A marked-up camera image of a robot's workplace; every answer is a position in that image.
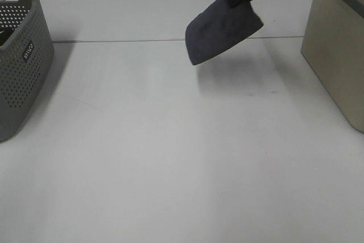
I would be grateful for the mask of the dark grey towel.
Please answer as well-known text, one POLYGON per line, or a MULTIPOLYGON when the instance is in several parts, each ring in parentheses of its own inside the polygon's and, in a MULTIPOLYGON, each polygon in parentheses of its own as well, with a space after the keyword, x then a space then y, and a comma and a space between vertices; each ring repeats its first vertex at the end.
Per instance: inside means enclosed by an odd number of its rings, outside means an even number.
POLYGON ((234 47, 263 27, 251 4, 231 8, 228 0, 215 0, 185 31, 185 45, 192 65, 199 65, 234 47))

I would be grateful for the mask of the beige plastic storage bin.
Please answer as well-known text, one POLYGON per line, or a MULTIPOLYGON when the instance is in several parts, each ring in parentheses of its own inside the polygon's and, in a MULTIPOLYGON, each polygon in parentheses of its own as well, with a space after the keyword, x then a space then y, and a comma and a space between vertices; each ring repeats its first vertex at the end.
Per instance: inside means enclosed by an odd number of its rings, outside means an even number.
POLYGON ((363 0, 313 0, 301 53, 348 123, 363 131, 363 0))

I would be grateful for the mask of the grey perforated plastic basket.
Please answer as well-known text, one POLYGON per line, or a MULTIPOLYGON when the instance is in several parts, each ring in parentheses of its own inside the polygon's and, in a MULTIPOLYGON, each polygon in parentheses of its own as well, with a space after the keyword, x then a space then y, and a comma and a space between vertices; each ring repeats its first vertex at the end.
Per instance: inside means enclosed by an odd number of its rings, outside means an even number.
POLYGON ((1 2, 1 140, 12 138, 45 82, 54 46, 40 0, 1 2))

